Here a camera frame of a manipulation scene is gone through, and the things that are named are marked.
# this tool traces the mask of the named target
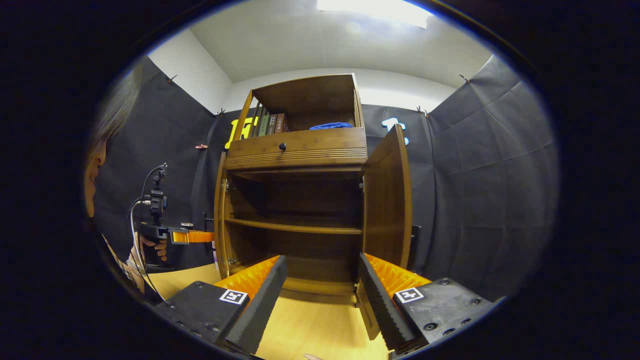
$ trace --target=wooden cabinet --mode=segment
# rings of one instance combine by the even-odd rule
[[[352,74],[254,89],[243,114],[253,97],[286,113],[290,132],[240,139],[238,131],[221,155],[214,227],[222,278],[282,254],[284,288],[352,295],[360,252],[406,267],[411,184],[400,126],[367,158]],[[354,127],[308,130],[336,121]]]

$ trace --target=person's hair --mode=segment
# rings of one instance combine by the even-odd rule
[[[88,143],[87,161],[93,157],[98,144],[122,128],[138,99],[141,86],[141,64],[134,65],[122,77],[114,80],[98,105]]]

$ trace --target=table surface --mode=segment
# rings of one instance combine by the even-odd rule
[[[220,280],[215,264],[150,276],[165,299],[194,281],[214,284]],[[265,360],[305,360],[304,354],[323,360],[387,360],[382,335],[369,341],[354,305],[355,296],[282,290],[255,355]]]

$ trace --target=ceiling light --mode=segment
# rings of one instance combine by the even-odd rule
[[[365,13],[427,28],[429,12],[403,0],[318,0],[318,10]]]

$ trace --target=white wall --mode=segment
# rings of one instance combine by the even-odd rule
[[[242,109],[252,88],[309,76],[351,72],[356,76],[362,104],[411,110],[419,105],[421,109],[431,111],[456,90],[435,81],[389,71],[351,68],[307,69],[279,72],[234,83],[223,102],[223,108],[227,111]]]
[[[177,75],[173,81],[209,111],[227,109],[223,101],[231,80],[190,29],[158,45],[148,56],[170,78]]]

